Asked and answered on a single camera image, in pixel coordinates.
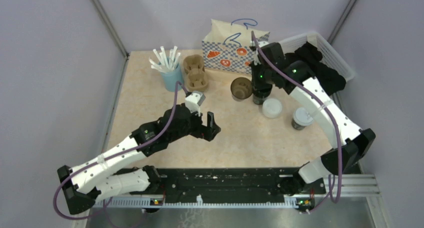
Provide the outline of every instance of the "blue cup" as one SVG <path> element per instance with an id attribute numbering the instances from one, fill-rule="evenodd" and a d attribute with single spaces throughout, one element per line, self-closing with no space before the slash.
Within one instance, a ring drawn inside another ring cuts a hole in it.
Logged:
<path id="1" fill-rule="evenodd" d="M 163 82 L 165 83 L 165 88 L 170 92 L 175 92 L 175 83 L 181 82 L 184 85 L 183 73 L 181 73 L 181 65 L 178 63 L 175 70 L 171 72 L 160 72 Z"/>

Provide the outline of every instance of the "bundle of straws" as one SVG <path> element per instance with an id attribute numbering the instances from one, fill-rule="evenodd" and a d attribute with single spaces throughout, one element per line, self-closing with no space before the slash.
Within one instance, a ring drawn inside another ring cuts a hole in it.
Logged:
<path id="1" fill-rule="evenodd" d="M 177 53 L 177 47 L 174 46 L 173 49 L 169 51 L 169 56 L 165 53 L 165 49 L 163 46 L 160 47 L 161 52 L 158 53 L 156 49 L 153 49 L 154 54 L 156 55 L 159 63 L 154 62 L 150 57 L 148 61 L 151 64 L 151 68 L 158 70 L 162 73 L 173 72 L 178 66 L 178 61 L 180 59 L 181 53 Z"/>

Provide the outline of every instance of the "wooden tabletop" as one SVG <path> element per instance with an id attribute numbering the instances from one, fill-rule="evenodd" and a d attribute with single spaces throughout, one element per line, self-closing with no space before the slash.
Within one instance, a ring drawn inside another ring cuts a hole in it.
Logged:
<path id="1" fill-rule="evenodd" d="M 201 50 L 180 50 L 181 61 Z M 156 121 L 172 108 L 174 93 L 165 89 L 158 71 L 150 68 L 152 51 L 131 52 L 119 96 L 107 149 L 112 148 L 141 124 Z M 314 123 L 304 130 L 291 126 L 293 112 L 301 105 L 283 89 L 272 88 L 270 97 L 283 105 L 280 117 L 266 118 L 252 98 L 234 101 L 230 84 L 241 74 L 206 70 L 209 87 L 201 105 L 203 122 L 213 112 L 221 132 L 211 142 L 183 137 L 130 167 L 157 168 L 259 168 L 296 167 L 331 149 L 324 132 Z M 178 92 L 177 104 L 184 102 Z"/>

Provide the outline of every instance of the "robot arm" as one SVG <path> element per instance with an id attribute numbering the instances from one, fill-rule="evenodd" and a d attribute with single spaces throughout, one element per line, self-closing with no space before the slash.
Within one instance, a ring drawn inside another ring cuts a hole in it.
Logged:
<path id="1" fill-rule="evenodd" d="M 120 169 L 133 162 L 142 160 L 152 154 L 162 151 L 168 144 L 182 137 L 191 135 L 207 141 L 212 141 L 221 131 L 215 123 L 214 114 L 207 113 L 207 126 L 202 125 L 200 105 L 205 100 L 203 93 L 194 91 L 185 98 L 185 103 L 175 107 L 174 117 L 159 139 L 143 148 L 135 149 L 125 154 L 105 161 L 105 158 L 125 150 L 137 147 L 152 140 L 168 122 L 171 109 L 165 111 L 163 117 L 156 121 L 142 124 L 129 136 L 110 150 L 100 154 L 81 165 L 62 166 L 57 170 L 60 181 L 66 179 L 72 172 L 78 171 L 92 163 L 98 163 L 75 175 L 63 186 L 66 203 L 71 215 L 79 214 L 95 202 L 128 192 L 154 191 L 159 175 L 153 166 L 145 166 L 133 172 L 114 175 Z"/>
<path id="2" fill-rule="evenodd" d="M 328 79 L 328 77 L 331 76 L 323 77 L 326 75 L 323 72 L 319 75 L 315 74 L 308 64 L 301 60 L 289 63 L 279 43 L 274 42 L 264 44 L 263 46 L 259 44 L 259 47 L 261 47 L 263 53 L 277 69 L 311 91 L 324 105 L 320 105 L 301 88 L 278 74 L 260 55 L 258 55 L 255 61 L 250 65 L 252 68 L 251 82 L 253 101 L 258 105 L 262 104 L 266 97 L 270 95 L 273 85 L 280 89 L 284 89 L 287 94 L 305 107 L 313 119 L 323 129 L 333 147 L 332 150 L 323 154 L 321 157 L 304 164 L 293 174 L 293 177 L 288 178 L 286 182 L 281 185 L 283 192 L 294 194 L 307 189 L 308 184 L 320 178 L 327 177 L 330 174 L 338 174 L 336 130 L 324 108 L 328 108 L 334 116 L 338 126 L 336 129 L 338 129 L 340 133 L 342 145 L 342 172 L 361 159 L 367 153 L 376 135 L 371 129 L 362 130 L 357 124 L 351 121 L 336 104 L 334 104 L 329 95 L 331 95 L 334 90 L 337 91 L 337 88 L 334 89 L 334 87 L 331 87 L 331 91 L 329 91 L 329 89 L 326 90 L 323 88 L 321 84 L 324 82 L 326 84 L 325 87 L 330 87 L 332 81 Z"/>

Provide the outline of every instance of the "blue and white checkered pattern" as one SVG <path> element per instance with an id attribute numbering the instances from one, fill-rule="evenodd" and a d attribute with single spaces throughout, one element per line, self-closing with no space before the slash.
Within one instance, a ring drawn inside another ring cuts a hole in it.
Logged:
<path id="1" fill-rule="evenodd" d="M 269 37 L 270 33 L 267 33 L 259 37 L 257 40 L 268 41 Z M 247 51 L 247 54 L 237 54 L 237 49 L 239 48 L 244 48 Z M 252 71 L 250 67 L 246 65 L 246 62 L 253 61 L 253 55 L 255 53 L 247 46 L 240 46 L 235 43 L 222 44 L 220 42 L 209 42 L 202 40 L 201 49 L 203 50 L 204 66 L 207 68 L 241 74 L 252 74 Z M 209 52 L 220 52 L 220 54 L 215 57 L 208 58 Z M 229 60 L 231 62 L 230 66 L 223 66 L 221 64 L 221 60 Z"/>

